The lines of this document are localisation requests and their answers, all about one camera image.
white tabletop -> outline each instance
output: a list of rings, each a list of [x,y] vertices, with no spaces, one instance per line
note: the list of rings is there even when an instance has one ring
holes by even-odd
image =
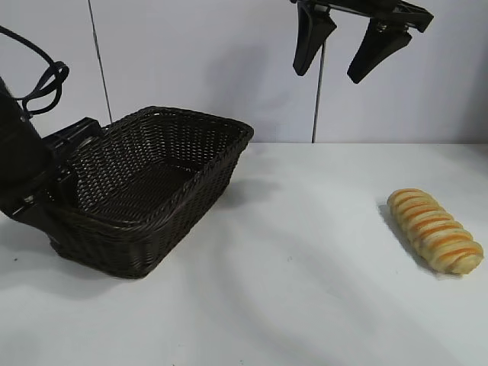
[[[456,279],[418,264],[384,209],[405,187],[488,251],[488,146],[251,145],[141,281],[2,218],[0,365],[486,366],[488,265]]]

brown wicker basket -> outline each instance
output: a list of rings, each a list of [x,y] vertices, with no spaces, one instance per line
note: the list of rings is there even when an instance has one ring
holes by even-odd
[[[76,203],[49,199],[51,245],[121,278],[148,275],[229,184],[253,130],[241,122],[150,107],[105,127],[69,159]]]

